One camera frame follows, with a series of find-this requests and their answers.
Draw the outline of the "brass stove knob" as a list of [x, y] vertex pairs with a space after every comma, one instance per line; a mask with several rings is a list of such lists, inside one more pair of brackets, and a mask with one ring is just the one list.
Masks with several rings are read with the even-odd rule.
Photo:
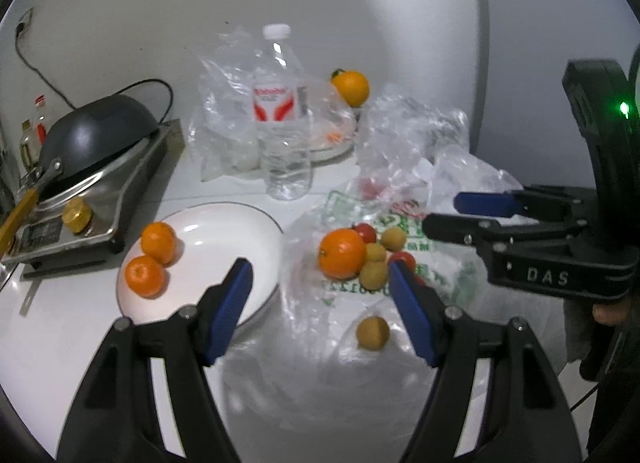
[[81, 196], [73, 197], [64, 206], [63, 224], [74, 235], [84, 232], [91, 223], [92, 218], [93, 210]]

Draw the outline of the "clear water bottle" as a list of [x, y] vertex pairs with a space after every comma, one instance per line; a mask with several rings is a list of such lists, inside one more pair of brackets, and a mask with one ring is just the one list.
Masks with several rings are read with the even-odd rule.
[[312, 177], [307, 79], [290, 36], [288, 24], [262, 28], [250, 84], [260, 168], [267, 194], [278, 201], [302, 198]]

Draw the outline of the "small yellow longan middle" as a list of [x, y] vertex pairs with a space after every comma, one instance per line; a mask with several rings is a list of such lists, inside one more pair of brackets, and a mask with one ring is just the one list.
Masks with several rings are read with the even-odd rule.
[[366, 244], [367, 263], [385, 263], [387, 258], [386, 248], [378, 243]]

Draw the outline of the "orange with green leaf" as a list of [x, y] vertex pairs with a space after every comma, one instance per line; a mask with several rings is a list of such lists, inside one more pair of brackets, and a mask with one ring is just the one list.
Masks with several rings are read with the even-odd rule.
[[369, 99], [369, 81], [358, 71], [345, 71], [339, 68], [332, 73], [331, 84], [352, 108], [359, 108]]

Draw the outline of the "steel gas stove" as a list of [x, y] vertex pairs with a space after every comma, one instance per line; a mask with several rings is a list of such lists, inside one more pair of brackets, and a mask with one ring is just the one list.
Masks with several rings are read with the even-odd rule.
[[[23, 265], [26, 279], [107, 263], [125, 248], [131, 219], [158, 168], [174, 167], [167, 157], [179, 157], [183, 148], [178, 120], [160, 125], [154, 137], [141, 140], [85, 180], [38, 203], [16, 232], [2, 263]], [[65, 206], [77, 197], [88, 206], [91, 219], [84, 230], [74, 233], [62, 216]]]

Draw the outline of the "large orange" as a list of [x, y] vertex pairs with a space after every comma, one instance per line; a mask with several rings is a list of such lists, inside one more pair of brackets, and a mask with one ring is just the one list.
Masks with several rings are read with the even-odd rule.
[[355, 230], [341, 228], [327, 233], [318, 249], [318, 266], [334, 280], [355, 278], [366, 262], [366, 243]]

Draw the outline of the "yellow longan by orange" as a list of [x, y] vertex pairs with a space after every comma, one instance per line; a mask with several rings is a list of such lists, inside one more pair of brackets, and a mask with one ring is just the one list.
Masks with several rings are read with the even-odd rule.
[[382, 290], [387, 283], [388, 269], [384, 261], [368, 261], [359, 273], [360, 285], [369, 292]]

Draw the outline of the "printed plastic bag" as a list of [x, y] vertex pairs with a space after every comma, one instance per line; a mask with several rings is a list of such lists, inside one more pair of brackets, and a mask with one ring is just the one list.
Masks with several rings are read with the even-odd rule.
[[[473, 249], [423, 234], [423, 214], [413, 201], [385, 205], [334, 190], [286, 229], [278, 299], [224, 358], [231, 411], [252, 412], [291, 431], [360, 422], [408, 431], [434, 370], [416, 357], [389, 290], [369, 292], [357, 279], [331, 280], [317, 263], [328, 232], [363, 222], [378, 231], [401, 227], [416, 272], [444, 303], [487, 322], [525, 318], [552, 367], [564, 367], [561, 301], [489, 284]], [[358, 324], [372, 316], [390, 327], [390, 340], [378, 351], [359, 347], [356, 339]]]

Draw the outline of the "white round plate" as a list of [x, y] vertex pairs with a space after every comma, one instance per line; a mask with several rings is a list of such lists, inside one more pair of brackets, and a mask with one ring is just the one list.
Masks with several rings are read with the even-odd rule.
[[177, 235], [177, 257], [166, 268], [167, 287], [154, 298], [130, 290], [125, 266], [118, 270], [116, 296], [120, 312], [134, 323], [168, 318], [200, 300], [219, 284], [236, 258], [254, 269], [253, 288], [241, 313], [242, 329], [266, 309], [277, 294], [283, 231], [269, 214], [248, 204], [216, 202], [188, 207], [164, 218]]

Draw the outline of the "red cherry tomato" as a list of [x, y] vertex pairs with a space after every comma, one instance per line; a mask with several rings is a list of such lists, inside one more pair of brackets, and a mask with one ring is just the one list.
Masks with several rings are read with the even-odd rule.
[[387, 262], [389, 264], [396, 263], [396, 261], [401, 261], [404, 263], [411, 272], [416, 271], [416, 258], [414, 258], [408, 252], [394, 252], [388, 256]]
[[352, 230], [357, 232], [366, 244], [376, 243], [378, 241], [378, 234], [369, 223], [363, 222], [355, 224], [355, 226], [352, 226]]

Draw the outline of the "yellow longan fruit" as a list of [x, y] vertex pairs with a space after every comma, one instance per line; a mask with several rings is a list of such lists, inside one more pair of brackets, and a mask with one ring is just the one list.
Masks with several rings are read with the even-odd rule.
[[356, 339], [358, 346], [363, 349], [382, 350], [390, 340], [390, 327], [382, 317], [367, 317], [358, 324]]

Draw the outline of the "red capped sauce bottle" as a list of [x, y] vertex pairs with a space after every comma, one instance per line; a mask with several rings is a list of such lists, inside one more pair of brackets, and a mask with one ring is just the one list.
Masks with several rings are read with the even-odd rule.
[[35, 131], [40, 143], [46, 140], [49, 130], [49, 107], [47, 106], [46, 96], [40, 94], [35, 100], [36, 118]]

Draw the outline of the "crumpled clear bag right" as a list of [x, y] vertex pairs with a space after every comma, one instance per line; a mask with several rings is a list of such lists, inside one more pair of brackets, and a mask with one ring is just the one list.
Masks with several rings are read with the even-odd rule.
[[509, 171], [470, 152], [470, 126], [457, 108], [437, 108], [386, 85], [358, 124], [355, 191], [364, 201], [416, 202], [423, 212], [456, 215], [460, 192], [521, 190]]

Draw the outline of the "white dish under bag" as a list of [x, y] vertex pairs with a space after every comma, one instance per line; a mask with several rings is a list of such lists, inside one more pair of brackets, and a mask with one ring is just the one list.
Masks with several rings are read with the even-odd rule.
[[309, 118], [312, 163], [333, 160], [352, 149], [356, 132], [356, 118], [352, 111], [312, 111]]

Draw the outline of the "clear bag behind bottle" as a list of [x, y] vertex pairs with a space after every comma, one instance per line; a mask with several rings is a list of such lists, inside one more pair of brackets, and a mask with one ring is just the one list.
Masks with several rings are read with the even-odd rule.
[[[262, 37], [239, 26], [220, 34], [216, 46], [198, 56], [201, 106], [191, 117], [186, 139], [203, 182], [244, 176], [259, 168], [250, 84], [260, 48]], [[309, 116], [312, 111], [352, 111], [329, 82], [304, 72]]]

